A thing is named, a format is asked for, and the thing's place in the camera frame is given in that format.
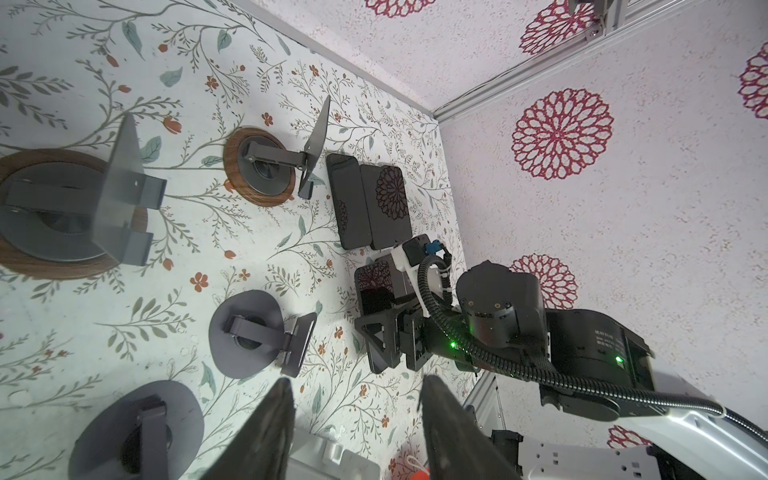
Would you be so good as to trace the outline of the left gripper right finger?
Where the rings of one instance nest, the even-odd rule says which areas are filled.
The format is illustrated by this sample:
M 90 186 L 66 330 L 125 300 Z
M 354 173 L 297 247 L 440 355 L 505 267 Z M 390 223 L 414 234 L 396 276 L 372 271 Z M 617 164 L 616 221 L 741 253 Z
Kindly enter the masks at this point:
M 440 377 L 423 378 L 420 404 L 432 479 L 519 477 Z

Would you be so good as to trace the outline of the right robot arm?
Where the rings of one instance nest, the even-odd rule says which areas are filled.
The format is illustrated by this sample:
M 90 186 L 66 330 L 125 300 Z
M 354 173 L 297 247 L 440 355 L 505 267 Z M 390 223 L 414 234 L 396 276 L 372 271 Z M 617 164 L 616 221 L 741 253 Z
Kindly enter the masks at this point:
M 657 362 L 610 316 L 545 307 L 538 279 L 492 262 L 450 278 L 450 259 L 410 242 L 355 272 L 355 322 L 371 370 L 432 357 L 536 383 L 543 405 L 619 422 L 649 440 L 625 451 L 484 434 L 435 376 L 420 397 L 434 479 L 763 479 L 767 436 Z

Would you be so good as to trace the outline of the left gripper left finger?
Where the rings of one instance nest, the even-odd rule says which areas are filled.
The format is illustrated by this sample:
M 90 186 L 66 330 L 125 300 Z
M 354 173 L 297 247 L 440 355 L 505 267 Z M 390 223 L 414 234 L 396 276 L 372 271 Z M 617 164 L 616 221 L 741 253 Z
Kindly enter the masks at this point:
M 202 479 L 285 479 L 295 415 L 291 382 L 281 377 Z

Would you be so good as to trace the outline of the purple-edged phone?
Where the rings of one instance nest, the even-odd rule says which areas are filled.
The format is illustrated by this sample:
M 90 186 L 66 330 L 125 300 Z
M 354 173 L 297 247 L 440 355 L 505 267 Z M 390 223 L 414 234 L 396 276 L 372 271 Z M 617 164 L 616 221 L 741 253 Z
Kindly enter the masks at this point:
M 416 298 L 407 275 L 396 268 L 390 254 L 358 268 L 354 284 L 362 316 L 389 310 Z

